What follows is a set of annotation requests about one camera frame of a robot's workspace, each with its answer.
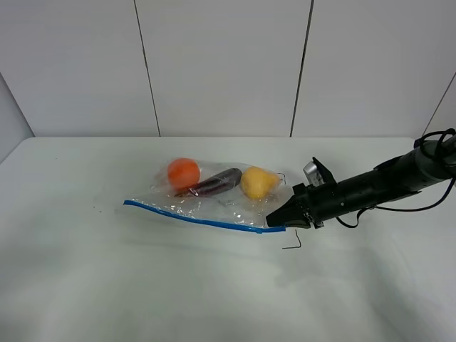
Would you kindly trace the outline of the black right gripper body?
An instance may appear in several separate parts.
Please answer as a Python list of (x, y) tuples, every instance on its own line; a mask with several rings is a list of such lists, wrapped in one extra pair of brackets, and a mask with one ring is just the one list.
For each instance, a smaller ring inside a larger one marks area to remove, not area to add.
[(317, 164), (324, 183), (318, 187), (300, 183), (294, 185), (292, 189), (294, 195), (300, 199), (303, 208), (306, 209), (306, 218), (310, 222), (310, 227), (313, 226), (318, 229), (323, 226), (322, 214), (320, 213), (323, 203), (331, 197), (327, 192), (331, 191), (336, 186), (337, 182), (331, 171), (316, 157), (312, 157), (311, 161)]

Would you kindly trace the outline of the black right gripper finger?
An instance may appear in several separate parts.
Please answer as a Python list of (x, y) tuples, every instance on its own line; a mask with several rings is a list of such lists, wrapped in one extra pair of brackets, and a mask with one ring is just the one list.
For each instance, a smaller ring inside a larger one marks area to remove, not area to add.
[(293, 228), (309, 228), (310, 222), (300, 212), (298, 213), (282, 213), (273, 212), (266, 217), (268, 227), (293, 227)]
[(282, 212), (282, 213), (300, 212), (304, 216), (306, 216), (306, 209), (303, 208), (300, 199), (296, 195), (291, 196), (290, 199), (288, 199), (285, 204), (283, 204), (280, 208), (276, 209), (273, 212)]

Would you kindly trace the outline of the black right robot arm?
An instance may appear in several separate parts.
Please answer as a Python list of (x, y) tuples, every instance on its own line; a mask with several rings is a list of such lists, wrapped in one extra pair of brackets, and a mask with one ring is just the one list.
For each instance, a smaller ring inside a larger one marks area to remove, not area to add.
[(449, 180), (455, 184), (455, 129), (436, 131), (415, 140), (410, 152), (376, 166), (370, 172), (335, 181), (331, 171), (313, 159), (304, 168), (309, 183), (293, 186), (293, 194), (266, 217), (270, 228), (320, 228), (329, 219), (394, 202)]

